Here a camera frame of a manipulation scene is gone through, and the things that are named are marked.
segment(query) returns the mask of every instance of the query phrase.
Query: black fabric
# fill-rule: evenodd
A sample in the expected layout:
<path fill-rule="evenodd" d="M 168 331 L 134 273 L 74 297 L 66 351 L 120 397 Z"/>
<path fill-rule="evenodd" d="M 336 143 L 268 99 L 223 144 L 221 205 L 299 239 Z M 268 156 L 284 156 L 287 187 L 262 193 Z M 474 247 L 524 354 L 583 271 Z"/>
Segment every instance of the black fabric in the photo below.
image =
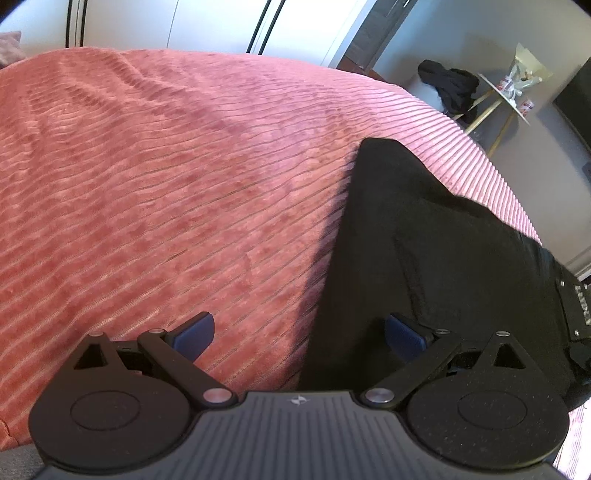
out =
<path fill-rule="evenodd" d="M 443 106 L 452 115 L 466 113 L 474 103 L 472 95 L 480 83 L 478 77 L 465 70 L 447 70 L 436 61 L 424 60 L 418 66 L 418 75 L 423 83 L 436 88 Z M 476 109 L 467 113 L 464 120 L 468 123 L 476 119 Z"/>
<path fill-rule="evenodd" d="M 366 139 L 299 388 L 362 391 L 399 368 L 383 330 L 396 312 L 475 342 L 512 332 L 574 408 L 591 385 L 569 360 L 557 278 L 576 281 L 534 240 L 451 194 L 403 145 Z"/>

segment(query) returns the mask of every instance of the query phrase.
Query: black disc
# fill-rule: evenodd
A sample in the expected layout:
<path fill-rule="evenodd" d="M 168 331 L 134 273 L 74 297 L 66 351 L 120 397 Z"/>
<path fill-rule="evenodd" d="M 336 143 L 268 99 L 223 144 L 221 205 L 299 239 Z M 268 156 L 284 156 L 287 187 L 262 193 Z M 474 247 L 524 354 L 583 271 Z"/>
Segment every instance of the black disc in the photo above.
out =
<path fill-rule="evenodd" d="M 117 472 L 174 447 L 190 421 L 178 389 L 151 377 L 90 370 L 74 372 L 67 388 L 54 382 L 31 410 L 31 436 L 46 459 L 76 472 Z"/>
<path fill-rule="evenodd" d="M 411 398 L 407 415 L 430 450 L 487 470 L 537 463 L 560 447 L 569 429 L 561 398 L 524 370 L 512 368 L 432 382 Z"/>

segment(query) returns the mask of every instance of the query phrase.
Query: bed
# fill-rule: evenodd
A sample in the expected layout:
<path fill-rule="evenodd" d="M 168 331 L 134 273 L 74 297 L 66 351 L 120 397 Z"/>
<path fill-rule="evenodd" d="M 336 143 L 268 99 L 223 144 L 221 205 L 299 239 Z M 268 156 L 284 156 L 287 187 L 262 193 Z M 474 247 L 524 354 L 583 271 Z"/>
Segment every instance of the bed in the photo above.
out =
<path fill-rule="evenodd" d="M 394 138 L 539 241 L 449 118 L 402 88 L 263 56 L 94 48 L 0 71 L 0 450 L 84 335 L 202 310 L 199 367 L 296 384 L 359 142 Z"/>

